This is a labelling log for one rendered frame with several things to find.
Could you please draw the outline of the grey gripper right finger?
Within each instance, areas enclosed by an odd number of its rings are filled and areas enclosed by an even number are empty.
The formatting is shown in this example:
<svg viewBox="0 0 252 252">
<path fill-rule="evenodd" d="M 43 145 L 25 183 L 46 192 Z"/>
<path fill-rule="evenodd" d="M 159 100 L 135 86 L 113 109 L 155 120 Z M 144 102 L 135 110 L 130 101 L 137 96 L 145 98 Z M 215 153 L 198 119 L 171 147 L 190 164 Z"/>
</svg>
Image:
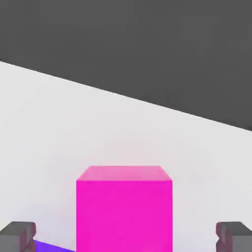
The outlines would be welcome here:
<svg viewBox="0 0 252 252">
<path fill-rule="evenodd" d="M 216 224 L 216 252 L 252 252 L 252 230 L 240 221 Z"/>
</svg>

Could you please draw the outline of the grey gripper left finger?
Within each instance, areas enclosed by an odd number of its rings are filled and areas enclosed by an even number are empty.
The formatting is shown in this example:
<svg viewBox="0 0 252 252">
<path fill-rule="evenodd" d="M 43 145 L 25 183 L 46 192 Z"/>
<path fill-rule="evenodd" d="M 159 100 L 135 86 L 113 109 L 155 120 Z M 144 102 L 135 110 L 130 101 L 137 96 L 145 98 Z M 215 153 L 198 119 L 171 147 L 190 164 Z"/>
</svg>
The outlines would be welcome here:
<svg viewBox="0 0 252 252">
<path fill-rule="evenodd" d="M 36 224 L 12 221 L 0 231 L 0 252 L 36 252 Z"/>
</svg>

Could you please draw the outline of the small magenta cube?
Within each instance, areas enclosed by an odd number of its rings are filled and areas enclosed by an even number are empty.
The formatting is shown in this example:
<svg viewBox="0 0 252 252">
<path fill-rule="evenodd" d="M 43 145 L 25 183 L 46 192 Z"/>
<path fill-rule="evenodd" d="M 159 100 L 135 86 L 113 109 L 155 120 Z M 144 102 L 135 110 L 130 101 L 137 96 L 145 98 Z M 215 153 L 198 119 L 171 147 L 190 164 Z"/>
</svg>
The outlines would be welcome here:
<svg viewBox="0 0 252 252">
<path fill-rule="evenodd" d="M 173 252 L 173 184 L 160 166 L 90 166 L 76 182 L 76 252 Z"/>
</svg>

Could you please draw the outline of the large purple box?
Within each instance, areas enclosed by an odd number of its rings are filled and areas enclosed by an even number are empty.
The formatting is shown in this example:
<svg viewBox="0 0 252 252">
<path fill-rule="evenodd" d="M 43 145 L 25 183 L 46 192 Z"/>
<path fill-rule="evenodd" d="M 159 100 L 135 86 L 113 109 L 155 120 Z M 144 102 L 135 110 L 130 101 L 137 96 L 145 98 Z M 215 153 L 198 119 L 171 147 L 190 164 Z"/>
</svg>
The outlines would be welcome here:
<svg viewBox="0 0 252 252">
<path fill-rule="evenodd" d="M 76 252 L 35 240 L 36 252 Z"/>
</svg>

